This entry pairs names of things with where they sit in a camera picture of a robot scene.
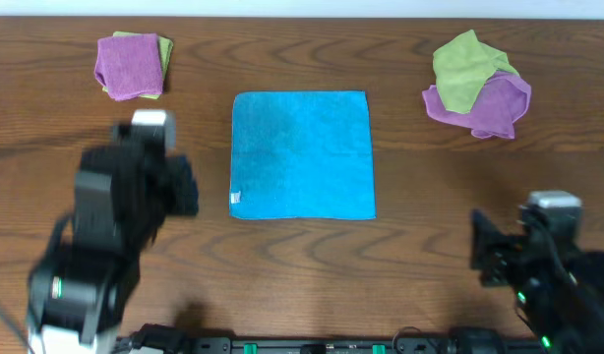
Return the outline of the blue microfiber cloth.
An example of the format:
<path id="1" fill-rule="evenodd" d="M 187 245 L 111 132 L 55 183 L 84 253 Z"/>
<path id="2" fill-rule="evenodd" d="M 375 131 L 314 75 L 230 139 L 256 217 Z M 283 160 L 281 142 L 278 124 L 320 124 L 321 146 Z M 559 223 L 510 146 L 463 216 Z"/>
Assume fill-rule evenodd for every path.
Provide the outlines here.
<path id="1" fill-rule="evenodd" d="M 240 93 L 233 102 L 231 138 L 231 216 L 376 218 L 365 92 Z"/>

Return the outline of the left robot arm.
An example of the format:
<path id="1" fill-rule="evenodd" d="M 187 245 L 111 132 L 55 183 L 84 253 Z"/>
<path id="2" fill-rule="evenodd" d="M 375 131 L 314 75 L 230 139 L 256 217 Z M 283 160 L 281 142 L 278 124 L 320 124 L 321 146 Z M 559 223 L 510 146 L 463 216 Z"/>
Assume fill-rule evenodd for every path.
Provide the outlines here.
<path id="1" fill-rule="evenodd" d="M 191 165 L 171 155 L 169 123 L 114 126 L 112 142 L 83 151 L 72 212 L 56 222 L 30 272 L 31 353 L 110 353 L 140 279 L 142 251 L 168 216 L 194 216 Z"/>

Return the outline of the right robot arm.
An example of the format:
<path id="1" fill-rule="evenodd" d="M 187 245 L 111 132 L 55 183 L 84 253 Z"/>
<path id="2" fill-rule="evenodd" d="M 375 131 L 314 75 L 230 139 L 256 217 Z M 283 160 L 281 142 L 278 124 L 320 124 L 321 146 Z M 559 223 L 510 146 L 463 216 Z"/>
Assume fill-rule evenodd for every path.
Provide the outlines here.
<path id="1" fill-rule="evenodd" d="M 549 353 L 604 353 L 604 252 L 576 244 L 581 208 L 524 206 L 523 232 L 471 214 L 470 267 L 484 287 L 508 286 Z"/>

